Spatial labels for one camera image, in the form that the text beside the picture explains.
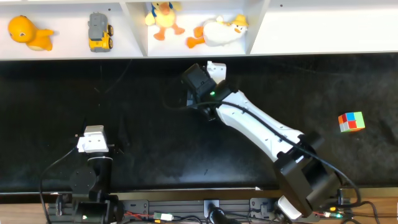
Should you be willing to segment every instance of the black table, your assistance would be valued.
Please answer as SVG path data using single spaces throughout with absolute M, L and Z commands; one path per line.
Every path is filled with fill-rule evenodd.
M 260 109 L 325 137 L 322 156 L 358 185 L 398 183 L 397 54 L 211 58 Z M 270 160 L 242 134 L 199 112 L 170 111 L 167 87 L 206 58 L 0 63 L 0 192 L 37 192 L 40 173 L 73 147 L 83 120 L 114 139 L 125 117 L 132 146 L 116 154 L 113 192 L 139 189 L 277 189 Z M 362 111 L 366 129 L 340 133 L 338 116 Z M 68 191 L 85 163 L 73 153 L 45 191 Z

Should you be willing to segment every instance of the blue square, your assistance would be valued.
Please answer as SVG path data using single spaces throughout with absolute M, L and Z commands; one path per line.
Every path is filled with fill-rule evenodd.
M 346 113 L 347 121 L 355 121 L 354 113 Z

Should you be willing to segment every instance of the rubik's cube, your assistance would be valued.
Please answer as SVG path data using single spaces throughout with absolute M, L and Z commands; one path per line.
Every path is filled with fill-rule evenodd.
M 338 117 L 341 132 L 359 131 L 365 128 L 362 112 L 345 113 Z

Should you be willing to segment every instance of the yellow toy truck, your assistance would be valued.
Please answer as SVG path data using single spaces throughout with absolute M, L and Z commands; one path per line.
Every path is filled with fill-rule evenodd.
M 88 41 L 92 52 L 109 52 L 113 48 L 113 27 L 108 18 L 101 13 L 90 14 L 88 21 Z

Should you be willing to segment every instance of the orange plush toy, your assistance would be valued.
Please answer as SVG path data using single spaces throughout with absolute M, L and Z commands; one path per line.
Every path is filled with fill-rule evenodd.
M 13 40 L 26 43 L 32 50 L 52 50 L 50 40 L 54 31 L 38 29 L 26 16 L 17 16 L 8 24 L 8 32 Z

